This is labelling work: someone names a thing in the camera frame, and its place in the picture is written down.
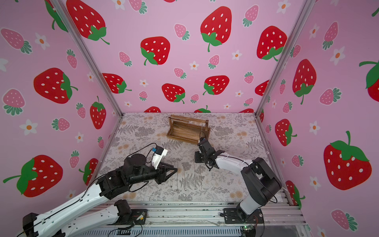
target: table surface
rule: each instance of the table surface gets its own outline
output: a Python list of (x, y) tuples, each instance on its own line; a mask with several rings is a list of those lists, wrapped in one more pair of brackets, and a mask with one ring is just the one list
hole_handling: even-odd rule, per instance
[[(181, 115), (209, 120), (211, 128), (209, 142), (215, 150), (224, 150), (230, 155), (243, 158), (263, 158), (268, 165), (265, 148), (255, 123), (249, 113), (126, 113), (111, 143), (110, 150), (102, 162), (99, 175), (124, 164), (124, 159), (149, 143), (157, 143), (168, 150), (162, 162), (178, 168), (168, 181), (158, 185), (150, 181), (141, 190), (124, 193), (113, 200), (128, 201), (172, 201), (172, 202), (240, 202), (248, 195), (242, 175), (228, 170), (213, 168), (194, 162), (195, 144), (168, 139), (168, 117)], [(150, 147), (140, 153), (147, 155)], [(133, 190), (142, 184), (133, 186)]]

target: wooden box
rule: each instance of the wooden box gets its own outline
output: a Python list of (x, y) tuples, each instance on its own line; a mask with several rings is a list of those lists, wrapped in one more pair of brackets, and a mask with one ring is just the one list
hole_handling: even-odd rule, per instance
[(206, 139), (209, 137), (209, 120), (194, 119), (178, 115), (171, 115), (168, 120), (170, 130), (167, 133), (167, 137), (170, 139), (198, 144), (200, 136)]

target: white flower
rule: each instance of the white flower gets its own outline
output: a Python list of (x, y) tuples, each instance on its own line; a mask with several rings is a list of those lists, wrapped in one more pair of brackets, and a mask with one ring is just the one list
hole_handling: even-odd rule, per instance
[(309, 33), (310, 33), (309, 39), (316, 37), (316, 32), (318, 31), (319, 28), (320, 27), (317, 26), (317, 24), (315, 23), (315, 25), (313, 26), (313, 28), (310, 29), (310, 31), (309, 31)]
[(317, 135), (317, 131), (320, 130), (320, 127), (317, 126), (317, 121), (315, 121), (314, 123), (309, 123), (309, 126), (309, 132), (313, 132), (315, 135)]
[(320, 227), (317, 227), (318, 229), (318, 232), (317, 232), (317, 235), (320, 236), (320, 237), (327, 237), (326, 234), (325, 234), (325, 230), (324, 229), (321, 229)]
[(238, 96), (238, 97), (241, 97), (243, 95), (243, 92), (241, 92), (241, 90), (240, 91), (238, 91), (238, 92), (236, 92), (236, 97)]
[(92, 73), (88, 73), (87, 77), (88, 77), (88, 81), (94, 82), (94, 76), (92, 75)]
[(0, 58), (0, 70), (6, 72), (6, 68), (5, 68), (5, 64), (8, 63), (8, 60), (4, 59), (4, 58)]
[(84, 137), (84, 134), (81, 134), (80, 132), (78, 132), (78, 135), (75, 136), (76, 142), (79, 143), (83, 141), (83, 137)]
[(124, 3), (125, 0), (112, 0), (115, 3), (116, 9), (121, 8), (122, 10), (125, 10)]
[(69, 194), (66, 196), (67, 199), (75, 197), (76, 190), (70, 190)]
[(240, 51), (239, 51), (239, 50), (237, 50), (235, 53), (232, 53), (232, 55), (233, 55), (233, 58), (232, 58), (232, 60), (234, 60), (234, 59), (237, 59), (237, 60), (239, 60), (239, 59), (240, 59), (240, 57), (242, 56), (242, 54), (240, 53)]
[(334, 65), (337, 65), (338, 61), (340, 59), (344, 59), (345, 58), (345, 54), (343, 54), (343, 51), (345, 50), (345, 46), (343, 46), (340, 50), (338, 49), (335, 49), (333, 51), (333, 57), (330, 58), (329, 61), (334, 61)]
[(332, 5), (334, 3), (335, 6), (337, 6), (339, 0), (332, 0), (330, 4)]
[(195, 69), (196, 71), (197, 71), (197, 67), (199, 66), (198, 64), (196, 64), (195, 61), (193, 61), (193, 63), (190, 63), (189, 65), (191, 66), (191, 70)]
[(37, 39), (34, 41), (36, 44), (41, 45), (43, 50), (46, 49), (46, 47), (50, 47), (50, 44), (46, 41), (46, 36), (42, 35), (40, 36), (38, 33), (36, 33)]
[(146, 87), (148, 85), (148, 83), (146, 82), (146, 80), (139, 80), (140, 81), (140, 85), (143, 86), (143, 87)]
[(285, 10), (287, 9), (287, 7), (289, 7), (291, 4), (288, 2), (288, 0), (284, 0), (282, 2), (278, 2), (278, 10), (276, 11), (276, 13), (279, 13), (279, 12), (282, 12), (283, 14), (285, 13)]
[(317, 188), (318, 188), (318, 187), (321, 187), (321, 184), (317, 181), (317, 177), (312, 178), (312, 177), (310, 176), (309, 178), (310, 178), (310, 183), (309, 183), (309, 185), (310, 185), (310, 186), (313, 186), (313, 187), (315, 188), (315, 190), (317, 191)]
[(32, 123), (29, 119), (26, 120), (26, 124), (20, 125), (21, 129), (24, 129), (25, 136), (29, 133), (37, 133), (37, 123)]

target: pink strawberry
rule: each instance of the pink strawberry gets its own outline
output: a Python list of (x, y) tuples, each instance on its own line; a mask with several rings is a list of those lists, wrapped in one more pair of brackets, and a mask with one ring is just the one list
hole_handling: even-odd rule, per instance
[(74, 69), (78, 65), (78, 61), (76, 60), (75, 54), (71, 49), (67, 49), (67, 61)]
[(132, 65), (130, 57), (123, 51), (119, 52), (119, 57), (120, 57), (120, 61), (123, 62), (125, 66), (130, 67)]
[(280, 83), (279, 92), (282, 95), (285, 90), (285, 80), (283, 79)]
[(331, 105), (333, 102), (336, 103), (341, 98), (342, 92), (338, 88), (327, 89), (320, 96), (320, 103), (323, 105)]
[(258, 10), (258, 5), (254, 5), (245, 12), (245, 18), (242, 20), (244, 27), (249, 27), (253, 24), (253, 21), (257, 19)]
[(82, 119), (84, 119), (86, 117), (86, 108), (83, 107), (83, 104), (82, 103), (77, 103), (76, 104), (76, 109), (78, 110), (79, 117), (81, 117)]
[(25, 106), (25, 100), (22, 94), (16, 89), (8, 90), (3, 96), (5, 112), (11, 116), (19, 115), (23, 112), (21, 109)]
[(142, 100), (142, 101), (147, 100), (147, 93), (146, 93), (146, 91), (141, 91), (139, 93), (139, 99)]
[(292, 164), (294, 164), (294, 166), (296, 167), (303, 166), (304, 164), (303, 157), (301, 157), (300, 155), (294, 155), (292, 157)]
[(334, 210), (331, 213), (331, 216), (338, 225), (340, 225), (343, 229), (352, 231), (356, 231), (358, 223), (355, 222), (354, 217), (350, 216), (348, 213), (344, 213), (341, 210)]
[(249, 98), (247, 100), (245, 100), (245, 103), (243, 103), (243, 106), (247, 107), (249, 105), (251, 105), (254, 101), (254, 98)]
[(337, 37), (338, 34), (338, 22), (333, 22), (330, 26), (328, 31), (325, 33), (324, 36), (324, 42), (323, 42), (323, 49), (327, 50), (332, 46), (333, 40)]
[(299, 53), (300, 53), (300, 50), (301, 50), (301, 46), (300, 45), (295, 45), (295, 47), (293, 47), (291, 49), (291, 52), (290, 52), (290, 57), (291, 58), (295, 58)]
[(129, 3), (133, 10), (139, 11), (140, 14), (145, 14), (147, 12), (147, 6), (142, 0), (129, 0)]
[(254, 76), (253, 76), (253, 73), (252, 72), (247, 72), (246, 74), (245, 74), (245, 82), (247, 83), (247, 84), (250, 84), (250, 83), (252, 83), (253, 82), (253, 80), (254, 80)]
[(193, 96), (191, 96), (191, 103), (196, 103), (197, 101), (199, 100), (199, 95), (198, 94), (194, 94)]
[(180, 79), (184, 79), (187, 77), (187, 74), (181, 68), (174, 68), (175, 76), (180, 77)]
[(103, 138), (102, 137), (98, 137), (97, 142), (99, 143), (99, 147), (101, 149), (103, 149), (104, 148), (104, 140), (103, 140)]
[(220, 63), (220, 56), (215, 55), (209, 59), (208, 67), (214, 69)]
[(58, 129), (60, 131), (65, 131), (70, 127), (70, 123), (66, 119), (60, 118), (59, 120), (58, 119), (53, 120), (53, 123), (51, 124), (51, 126), (53, 127), (53, 129), (57, 131)]
[(283, 106), (283, 112), (288, 113), (290, 110), (292, 110), (292, 102), (288, 101), (287, 103), (284, 104)]
[(28, 41), (24, 41), (20, 33), (7, 28), (1, 28), (1, 34), (13, 48), (19, 49), (22, 53), (31, 53), (31, 45)]
[(271, 125), (267, 125), (266, 126), (266, 133), (270, 133), (271, 132)]
[(74, 169), (79, 163), (79, 152), (77, 150), (73, 151), (70, 158), (71, 169)]
[(189, 39), (190, 34), (184, 25), (175, 24), (174, 30), (175, 30), (176, 36), (178, 36), (179, 38), (182, 38), (182, 40)]

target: strawberry wallpaper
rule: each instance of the strawberry wallpaper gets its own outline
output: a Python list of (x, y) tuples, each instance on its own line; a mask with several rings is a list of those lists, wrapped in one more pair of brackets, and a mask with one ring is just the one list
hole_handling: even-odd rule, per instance
[(67, 0), (123, 112), (253, 112), (303, 0)]
[(261, 116), (310, 236), (377, 235), (378, 7), (317, 1)]
[(50, 1), (0, 8), (2, 236), (81, 193), (116, 124)]

